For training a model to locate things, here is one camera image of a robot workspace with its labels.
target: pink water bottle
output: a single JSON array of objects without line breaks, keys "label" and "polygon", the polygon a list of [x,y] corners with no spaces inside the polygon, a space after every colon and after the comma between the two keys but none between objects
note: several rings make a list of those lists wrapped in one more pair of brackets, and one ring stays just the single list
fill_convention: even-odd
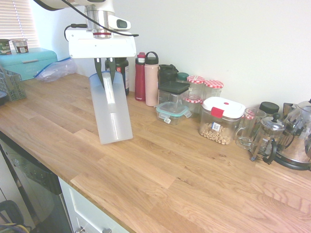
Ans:
[{"label": "pink water bottle", "polygon": [[159,58],[155,52],[148,52],[145,57],[145,91],[146,91],[146,104],[148,106],[157,105],[157,72],[159,70]]}]

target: wire basket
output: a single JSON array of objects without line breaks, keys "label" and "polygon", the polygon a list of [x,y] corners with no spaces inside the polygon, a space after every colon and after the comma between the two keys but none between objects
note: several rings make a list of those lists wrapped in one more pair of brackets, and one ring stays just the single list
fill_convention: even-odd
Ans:
[{"label": "wire basket", "polygon": [[0,66],[0,90],[8,94],[10,101],[26,98],[26,92],[20,74]]}]

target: dishwasher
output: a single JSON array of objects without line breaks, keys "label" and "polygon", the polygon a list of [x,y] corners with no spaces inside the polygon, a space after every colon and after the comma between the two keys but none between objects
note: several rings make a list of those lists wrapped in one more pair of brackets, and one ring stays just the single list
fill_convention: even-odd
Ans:
[{"label": "dishwasher", "polygon": [[32,214],[34,233],[72,233],[58,177],[0,132],[1,152]]}]

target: plastic bag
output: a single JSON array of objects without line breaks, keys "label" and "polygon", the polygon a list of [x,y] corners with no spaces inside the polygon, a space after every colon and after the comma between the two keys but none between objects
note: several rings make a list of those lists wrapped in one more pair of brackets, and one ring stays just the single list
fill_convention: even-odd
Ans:
[{"label": "plastic bag", "polygon": [[77,65],[68,57],[58,62],[53,62],[42,70],[40,70],[34,77],[45,83],[55,81],[61,77],[73,74],[77,71]]}]

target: electric kettle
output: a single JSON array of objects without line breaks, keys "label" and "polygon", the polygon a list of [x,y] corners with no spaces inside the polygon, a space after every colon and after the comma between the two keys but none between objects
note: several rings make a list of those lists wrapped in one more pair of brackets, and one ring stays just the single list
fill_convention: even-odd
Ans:
[{"label": "electric kettle", "polygon": [[311,168],[311,100],[288,113],[277,145],[275,161],[296,170]]}]

